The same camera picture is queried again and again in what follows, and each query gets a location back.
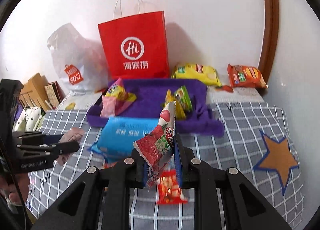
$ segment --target white wall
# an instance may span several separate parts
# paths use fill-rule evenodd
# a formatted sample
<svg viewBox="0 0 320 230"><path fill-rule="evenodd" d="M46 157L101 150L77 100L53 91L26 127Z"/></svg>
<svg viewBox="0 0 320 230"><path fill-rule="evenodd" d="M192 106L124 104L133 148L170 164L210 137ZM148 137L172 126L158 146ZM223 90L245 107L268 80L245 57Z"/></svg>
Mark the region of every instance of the white wall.
<svg viewBox="0 0 320 230"><path fill-rule="evenodd" d="M268 94L285 109L300 156L304 227L320 204L320 22L305 0L280 0L280 34Z"/></svg>
<svg viewBox="0 0 320 230"><path fill-rule="evenodd" d="M226 73L227 64L258 65L263 0L144 0L145 11L164 10L169 62L209 64ZM0 33L0 78L26 82L36 72L57 80L47 39L71 22L97 41L97 24L112 19L116 0L21 0ZM135 0L123 0L124 15L137 13Z"/></svg>

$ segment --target silver rivet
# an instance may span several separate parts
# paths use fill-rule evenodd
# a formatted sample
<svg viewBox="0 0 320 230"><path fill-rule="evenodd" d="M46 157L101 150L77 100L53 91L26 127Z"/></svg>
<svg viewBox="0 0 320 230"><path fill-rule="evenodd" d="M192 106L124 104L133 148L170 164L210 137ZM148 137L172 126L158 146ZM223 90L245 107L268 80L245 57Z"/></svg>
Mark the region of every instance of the silver rivet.
<svg viewBox="0 0 320 230"><path fill-rule="evenodd" d="M229 168L229 173L232 175L238 174L238 170L236 168Z"/></svg>
<svg viewBox="0 0 320 230"><path fill-rule="evenodd" d="M132 159L132 158L126 158L125 160L124 160L124 163L125 164L132 164L134 162L134 159Z"/></svg>
<svg viewBox="0 0 320 230"><path fill-rule="evenodd" d="M201 160L198 159L198 158L192 158L192 159L191 159L191 163L192 163L192 164L200 164L200 162L201 162Z"/></svg>
<svg viewBox="0 0 320 230"><path fill-rule="evenodd" d="M90 173L90 174L92 174L92 173L95 173L96 172L96 167L94 167L94 166L91 166L91 167L89 167L89 168L87 168L87 173Z"/></svg>

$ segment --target brown star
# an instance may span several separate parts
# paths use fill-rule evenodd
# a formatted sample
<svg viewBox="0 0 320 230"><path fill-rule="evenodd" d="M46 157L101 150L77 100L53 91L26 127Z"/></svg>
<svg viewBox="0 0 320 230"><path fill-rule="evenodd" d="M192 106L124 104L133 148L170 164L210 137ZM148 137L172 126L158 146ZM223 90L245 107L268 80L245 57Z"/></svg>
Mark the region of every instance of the brown star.
<svg viewBox="0 0 320 230"><path fill-rule="evenodd" d="M280 142L269 138L261 132L263 141L268 152L254 166L253 169L276 171L279 176L282 193L284 194L287 187L290 172L298 167L298 162L290 152L288 139L285 137Z"/></svg>

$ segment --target triangular cutout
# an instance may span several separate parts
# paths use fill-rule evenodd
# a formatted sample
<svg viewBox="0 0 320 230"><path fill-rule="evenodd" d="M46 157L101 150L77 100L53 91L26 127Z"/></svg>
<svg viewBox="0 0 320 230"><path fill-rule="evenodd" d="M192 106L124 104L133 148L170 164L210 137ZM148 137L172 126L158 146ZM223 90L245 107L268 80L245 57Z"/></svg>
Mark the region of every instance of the triangular cutout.
<svg viewBox="0 0 320 230"><path fill-rule="evenodd" d="M58 207L62 213L75 216L84 191L85 183L82 182L68 197L66 197Z"/></svg>
<svg viewBox="0 0 320 230"><path fill-rule="evenodd" d="M240 190L249 217L254 217L266 212L265 207L244 184L240 184Z"/></svg>

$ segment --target human hand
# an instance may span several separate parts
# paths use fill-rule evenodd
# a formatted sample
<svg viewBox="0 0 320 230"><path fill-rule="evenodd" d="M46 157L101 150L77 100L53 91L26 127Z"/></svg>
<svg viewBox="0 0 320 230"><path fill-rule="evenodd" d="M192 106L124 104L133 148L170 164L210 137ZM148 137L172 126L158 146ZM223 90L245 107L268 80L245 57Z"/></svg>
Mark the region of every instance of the human hand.
<svg viewBox="0 0 320 230"><path fill-rule="evenodd" d="M29 176L27 173L16 174L16 178L21 191L23 201L26 202L29 194L29 184L30 184ZM3 196L5 196L5 192L10 193L9 199L12 203L21 205L19 194L14 184L8 185L6 180L2 176L0 176L0 193Z"/></svg>

